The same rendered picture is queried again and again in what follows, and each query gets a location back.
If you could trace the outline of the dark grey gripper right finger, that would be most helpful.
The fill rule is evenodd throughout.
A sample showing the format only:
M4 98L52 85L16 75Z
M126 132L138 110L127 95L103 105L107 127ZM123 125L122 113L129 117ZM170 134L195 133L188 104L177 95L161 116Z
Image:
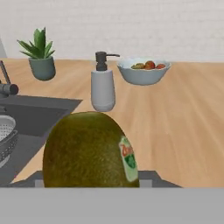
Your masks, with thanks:
M139 171L138 177L141 187L178 187L178 185L162 179L156 171Z

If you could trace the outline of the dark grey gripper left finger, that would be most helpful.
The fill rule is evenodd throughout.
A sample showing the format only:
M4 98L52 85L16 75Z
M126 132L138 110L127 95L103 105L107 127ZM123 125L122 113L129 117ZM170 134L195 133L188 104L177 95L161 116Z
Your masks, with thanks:
M30 177L10 185L11 187L43 187L44 181L42 171L34 172Z

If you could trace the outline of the brown kiwi with sticker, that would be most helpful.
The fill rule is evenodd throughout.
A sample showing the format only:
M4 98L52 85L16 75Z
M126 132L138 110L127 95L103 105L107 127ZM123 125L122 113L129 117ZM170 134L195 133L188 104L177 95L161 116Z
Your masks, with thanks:
M44 149L46 187L139 187L129 139L110 116L80 112L62 118Z

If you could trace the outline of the metal colander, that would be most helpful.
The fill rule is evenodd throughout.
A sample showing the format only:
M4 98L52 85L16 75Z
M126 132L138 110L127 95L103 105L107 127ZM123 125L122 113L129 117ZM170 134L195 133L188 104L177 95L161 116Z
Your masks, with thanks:
M9 115L0 115L0 168L9 160L18 141L16 121Z

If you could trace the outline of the dark grey sink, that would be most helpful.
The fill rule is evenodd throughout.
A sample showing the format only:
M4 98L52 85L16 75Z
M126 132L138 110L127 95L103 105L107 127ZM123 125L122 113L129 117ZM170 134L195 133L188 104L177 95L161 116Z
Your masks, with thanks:
M0 186L7 186L39 152L53 126L81 103L62 99L14 95L0 99L0 106L16 120L18 140L9 161L0 168Z

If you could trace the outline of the dark grey faucet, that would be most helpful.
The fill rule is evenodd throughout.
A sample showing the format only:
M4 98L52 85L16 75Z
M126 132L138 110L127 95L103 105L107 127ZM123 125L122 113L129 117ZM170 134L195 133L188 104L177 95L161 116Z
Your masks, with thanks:
M6 80L5 83L2 83L0 81L0 98L6 98L10 95L16 95L18 93L18 86L11 83L10 77L7 74L4 62L2 60L0 60L0 68L2 69L3 77Z

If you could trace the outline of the white bowl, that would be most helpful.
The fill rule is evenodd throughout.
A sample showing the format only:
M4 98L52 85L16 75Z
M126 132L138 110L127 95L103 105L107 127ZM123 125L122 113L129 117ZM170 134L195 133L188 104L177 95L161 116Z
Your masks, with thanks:
M153 61L157 66L163 64L164 68L160 69L132 69L131 67L137 63L145 64L147 61ZM122 77L130 84L138 86L148 86L158 83L165 73L171 68L172 63L163 59L151 59L151 58L129 58L121 59L117 62L117 67Z

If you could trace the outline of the white soap dispenser black pump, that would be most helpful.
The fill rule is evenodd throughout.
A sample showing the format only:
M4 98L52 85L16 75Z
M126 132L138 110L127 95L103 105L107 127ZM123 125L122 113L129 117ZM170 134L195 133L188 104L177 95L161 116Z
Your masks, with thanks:
M96 52L96 68L91 72L91 102L96 111L108 112L116 104L113 71L108 70L107 57L113 53Z

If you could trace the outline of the green plant in grey pot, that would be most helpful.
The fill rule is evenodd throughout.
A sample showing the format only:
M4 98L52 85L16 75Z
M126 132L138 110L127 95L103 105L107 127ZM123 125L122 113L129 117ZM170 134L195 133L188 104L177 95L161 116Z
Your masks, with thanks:
M33 41L26 43L17 40L17 42L24 48L22 54L29 57L31 72L37 80L49 81L55 77L53 42L46 41L46 28L36 29L33 33Z

